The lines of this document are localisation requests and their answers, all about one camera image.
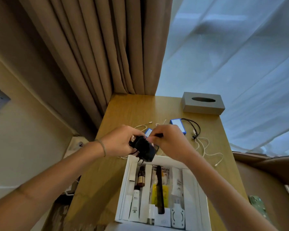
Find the green phone case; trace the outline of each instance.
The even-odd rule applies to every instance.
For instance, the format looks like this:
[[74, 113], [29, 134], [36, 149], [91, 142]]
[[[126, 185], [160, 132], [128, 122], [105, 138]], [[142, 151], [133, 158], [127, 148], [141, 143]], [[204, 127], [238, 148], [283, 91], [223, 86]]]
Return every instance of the green phone case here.
[[260, 212], [264, 218], [266, 218], [271, 224], [271, 220], [267, 214], [267, 210], [265, 209], [264, 203], [261, 200], [261, 198], [259, 198], [258, 196], [248, 196], [249, 202], [250, 204], [258, 211]]

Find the toiletry kit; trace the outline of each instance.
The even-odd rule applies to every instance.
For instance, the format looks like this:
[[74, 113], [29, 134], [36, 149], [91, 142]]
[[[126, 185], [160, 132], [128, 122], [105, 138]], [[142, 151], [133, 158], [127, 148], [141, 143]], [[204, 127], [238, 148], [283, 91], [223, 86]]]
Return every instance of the toiletry kit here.
[[183, 163], [159, 155], [138, 161], [128, 156], [115, 221], [146, 230], [211, 230], [207, 197]]

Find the bracelet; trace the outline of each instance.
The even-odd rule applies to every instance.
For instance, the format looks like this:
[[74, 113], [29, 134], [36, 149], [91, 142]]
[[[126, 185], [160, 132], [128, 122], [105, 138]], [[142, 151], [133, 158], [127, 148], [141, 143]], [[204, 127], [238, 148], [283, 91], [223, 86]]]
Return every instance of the bracelet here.
[[102, 147], [104, 149], [104, 157], [105, 157], [106, 156], [106, 148], [105, 148], [104, 144], [102, 143], [102, 141], [101, 140], [94, 140], [94, 141], [97, 141], [102, 145]]

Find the wooden table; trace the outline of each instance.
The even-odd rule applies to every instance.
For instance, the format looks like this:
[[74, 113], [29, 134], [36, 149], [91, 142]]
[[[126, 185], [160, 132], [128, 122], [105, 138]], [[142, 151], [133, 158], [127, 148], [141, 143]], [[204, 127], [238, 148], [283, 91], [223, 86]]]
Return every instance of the wooden table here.
[[[247, 199], [239, 171], [231, 152], [222, 122], [217, 115], [206, 115], [183, 112], [181, 98], [148, 96], [148, 95], [113, 95], [97, 138], [102, 137], [112, 129], [122, 124], [135, 127], [149, 123], [154, 128], [156, 123], [162, 124], [165, 119], [188, 118], [196, 121], [201, 127], [201, 137], [207, 137], [210, 145], [208, 154], [221, 152], [223, 161], [216, 167], [222, 175], [244, 198]], [[186, 137], [191, 144], [192, 126], [184, 122]], [[220, 160], [220, 155], [205, 156], [214, 165]], [[82, 175], [73, 201], [65, 219], [66, 227], [94, 227], [96, 224], [107, 225], [114, 221], [126, 160], [118, 158], [102, 158], [94, 162]], [[209, 213], [212, 230], [226, 230], [220, 217], [209, 202]]]

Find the sheer white curtain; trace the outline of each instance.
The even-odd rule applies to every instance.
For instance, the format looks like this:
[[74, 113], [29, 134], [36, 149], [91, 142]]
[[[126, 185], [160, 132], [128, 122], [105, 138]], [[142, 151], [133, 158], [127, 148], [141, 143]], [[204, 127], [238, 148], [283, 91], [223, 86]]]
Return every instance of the sheer white curtain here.
[[289, 155], [289, 0], [174, 0], [156, 95], [220, 94], [233, 150]]

